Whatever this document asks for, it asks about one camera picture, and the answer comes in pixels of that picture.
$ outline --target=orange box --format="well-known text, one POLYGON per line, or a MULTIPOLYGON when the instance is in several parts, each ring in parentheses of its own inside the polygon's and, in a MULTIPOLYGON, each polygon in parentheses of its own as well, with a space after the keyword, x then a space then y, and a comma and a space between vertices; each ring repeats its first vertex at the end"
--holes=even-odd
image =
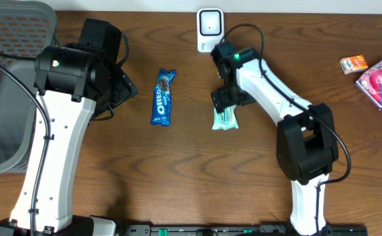
POLYGON ((345 75, 353 72, 366 71, 366 69, 369 68, 362 55, 343 58, 340 60, 340 65, 345 75))

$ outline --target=oreo package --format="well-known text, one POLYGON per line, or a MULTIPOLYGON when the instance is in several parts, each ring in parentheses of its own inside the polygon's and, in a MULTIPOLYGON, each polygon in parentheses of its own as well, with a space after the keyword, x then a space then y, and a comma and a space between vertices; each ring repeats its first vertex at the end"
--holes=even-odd
POLYGON ((171 83, 177 72, 159 70, 158 81, 154 87, 152 125, 171 125, 171 83))

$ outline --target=oreo logo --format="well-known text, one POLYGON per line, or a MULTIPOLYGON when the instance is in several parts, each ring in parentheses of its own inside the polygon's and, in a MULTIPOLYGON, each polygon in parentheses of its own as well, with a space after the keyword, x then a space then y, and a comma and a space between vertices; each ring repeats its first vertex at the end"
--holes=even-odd
POLYGON ((156 91, 156 105, 158 105, 158 113, 160 115, 165 115, 165 107, 163 106, 161 93, 162 91, 160 89, 156 91))

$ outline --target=green connector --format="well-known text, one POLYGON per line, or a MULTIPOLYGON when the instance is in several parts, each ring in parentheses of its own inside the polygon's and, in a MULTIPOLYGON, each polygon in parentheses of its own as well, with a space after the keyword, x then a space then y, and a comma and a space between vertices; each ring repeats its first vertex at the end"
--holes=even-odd
POLYGON ((167 236, 167 229, 159 229, 159 236, 167 236))

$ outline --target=wall baseboard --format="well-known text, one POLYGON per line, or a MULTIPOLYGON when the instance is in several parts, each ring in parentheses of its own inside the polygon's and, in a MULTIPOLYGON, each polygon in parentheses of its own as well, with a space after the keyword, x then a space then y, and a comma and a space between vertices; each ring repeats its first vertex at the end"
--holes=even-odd
POLYGON ((197 12, 218 7, 224 12, 382 14, 382 0, 40 0, 54 10, 197 12))

